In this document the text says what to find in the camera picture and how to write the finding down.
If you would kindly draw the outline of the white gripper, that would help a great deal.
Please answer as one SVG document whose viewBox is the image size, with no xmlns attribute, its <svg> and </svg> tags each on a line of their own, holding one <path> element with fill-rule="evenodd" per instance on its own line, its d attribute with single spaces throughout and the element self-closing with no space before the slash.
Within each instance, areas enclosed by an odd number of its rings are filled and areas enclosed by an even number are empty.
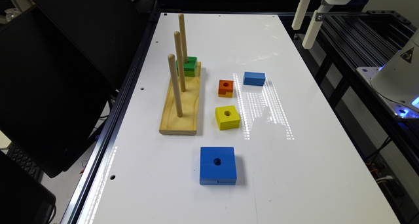
<svg viewBox="0 0 419 224">
<path fill-rule="evenodd" d="M 310 21 L 310 25 L 308 26 L 306 35 L 302 41 L 302 47 L 304 49 L 311 49 L 313 44 L 315 43 L 316 37 L 319 33 L 321 25 L 324 21 L 326 14 L 332 9 L 332 5 L 346 5 L 351 0 L 325 0 L 326 3 L 329 5 L 320 5 L 318 10 L 315 10 L 313 17 Z M 310 0 L 300 0 L 293 23 L 291 27 L 293 30 L 299 30 L 301 28 L 302 22 L 306 15 L 306 11 L 310 4 Z"/>
</svg>

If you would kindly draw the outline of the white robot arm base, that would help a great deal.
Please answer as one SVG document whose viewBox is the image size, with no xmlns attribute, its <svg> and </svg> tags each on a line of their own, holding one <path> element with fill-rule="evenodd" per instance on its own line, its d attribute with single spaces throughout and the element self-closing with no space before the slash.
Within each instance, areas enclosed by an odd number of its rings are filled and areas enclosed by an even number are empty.
<svg viewBox="0 0 419 224">
<path fill-rule="evenodd" d="M 357 72 L 394 118 L 418 120 L 418 32 L 383 66 L 359 67 Z"/>
</svg>

